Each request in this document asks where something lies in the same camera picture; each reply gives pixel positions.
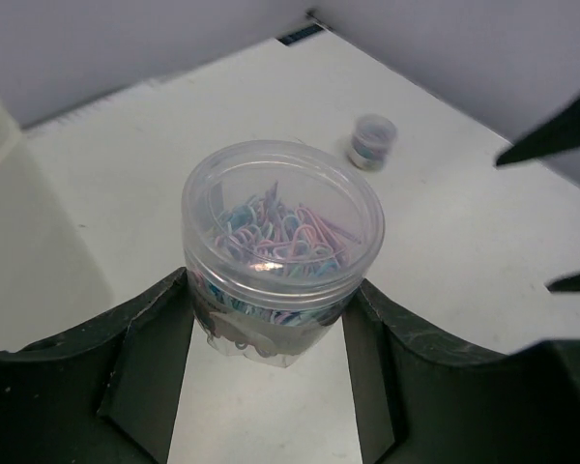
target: gray wall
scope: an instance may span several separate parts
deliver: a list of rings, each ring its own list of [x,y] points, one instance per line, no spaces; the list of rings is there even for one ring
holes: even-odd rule
[[[580,90],[580,0],[321,0],[342,36],[507,138]],[[553,162],[580,182],[580,154]]]
[[[24,125],[279,33],[310,0],[0,0],[0,95]]]

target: white table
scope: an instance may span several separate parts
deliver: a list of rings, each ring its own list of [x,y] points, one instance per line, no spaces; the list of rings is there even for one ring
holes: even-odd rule
[[[205,156],[264,138],[343,157],[368,112],[399,129],[386,169],[365,174],[388,227],[368,277],[502,352],[580,336],[580,296],[543,286],[580,269],[580,190],[539,163],[497,171],[505,140],[332,33],[131,88],[30,143],[119,303],[183,265],[181,189]],[[340,324],[286,370],[225,358],[194,329],[171,463],[360,461]]]

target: jar lid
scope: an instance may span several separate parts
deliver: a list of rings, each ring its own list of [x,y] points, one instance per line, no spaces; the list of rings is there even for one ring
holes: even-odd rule
[[[254,305],[300,309],[347,296],[384,231],[365,179],[299,143],[220,150],[196,166],[183,190],[188,267]]]

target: small container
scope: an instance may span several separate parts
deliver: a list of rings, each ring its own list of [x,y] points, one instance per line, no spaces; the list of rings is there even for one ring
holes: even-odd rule
[[[189,175],[182,210],[195,314],[209,344],[278,366],[338,319],[385,232],[362,176],[292,142],[210,155]]]
[[[387,118],[377,114],[362,116],[357,120],[348,158],[361,169],[382,169],[396,137],[397,128]]]

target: clear plastic lid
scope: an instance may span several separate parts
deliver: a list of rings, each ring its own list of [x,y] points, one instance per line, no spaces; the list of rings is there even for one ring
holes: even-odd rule
[[[183,191],[188,267],[253,305],[301,310],[344,298],[384,231],[364,178],[298,143],[223,149],[193,170]]]

